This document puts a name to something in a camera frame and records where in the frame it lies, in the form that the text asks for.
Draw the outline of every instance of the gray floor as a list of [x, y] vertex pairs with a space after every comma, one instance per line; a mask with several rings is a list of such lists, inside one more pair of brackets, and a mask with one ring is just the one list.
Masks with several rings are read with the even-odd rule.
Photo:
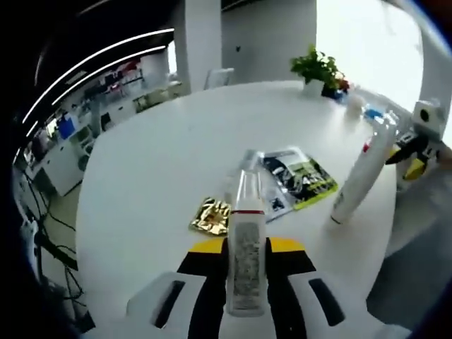
[[452, 220], [444, 218], [387, 258], [367, 300], [385, 323], [414, 329], [452, 278]]

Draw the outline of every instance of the spray bottle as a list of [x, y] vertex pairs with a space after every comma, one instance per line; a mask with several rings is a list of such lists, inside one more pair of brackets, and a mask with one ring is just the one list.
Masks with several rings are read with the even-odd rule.
[[359, 154], [344, 186], [333, 205], [331, 220], [337, 224], [346, 222], [378, 178], [396, 141], [398, 117], [389, 111], [383, 118], [376, 118], [374, 135]]
[[226, 310], [232, 316], [264, 314], [267, 301], [265, 226], [259, 173], [252, 169], [241, 170], [227, 238], [229, 271]]

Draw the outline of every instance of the desk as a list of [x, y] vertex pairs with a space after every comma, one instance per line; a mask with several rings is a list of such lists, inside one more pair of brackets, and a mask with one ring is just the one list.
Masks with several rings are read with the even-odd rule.
[[[121, 318], [132, 296], [208, 238], [188, 224], [246, 149], [299, 146], [344, 183], [372, 128], [332, 100], [303, 98], [302, 88], [283, 81], [206, 90], [148, 109], [97, 139], [76, 233], [81, 283], [97, 325]], [[391, 235], [395, 167], [384, 167], [348, 226], [328, 232], [323, 224], [334, 198], [273, 221], [267, 234], [299, 240], [319, 270], [365, 298]]]

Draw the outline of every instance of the plastic bottle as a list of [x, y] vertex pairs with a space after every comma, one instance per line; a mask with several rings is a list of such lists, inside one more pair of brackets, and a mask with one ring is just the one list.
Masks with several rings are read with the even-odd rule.
[[239, 173], [237, 196], [232, 205], [227, 244], [229, 272], [226, 310], [232, 316], [264, 314], [267, 289], [265, 276], [266, 217], [261, 199], [259, 173]]
[[396, 141], [398, 118], [392, 111], [376, 122], [373, 137], [364, 145], [333, 205], [331, 220], [337, 224], [347, 221], [364, 200]]

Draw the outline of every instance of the white chair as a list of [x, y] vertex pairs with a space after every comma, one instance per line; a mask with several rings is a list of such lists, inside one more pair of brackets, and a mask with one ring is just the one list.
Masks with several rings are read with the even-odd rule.
[[229, 85], [233, 73], [234, 69], [211, 69], [207, 73], [204, 90]]

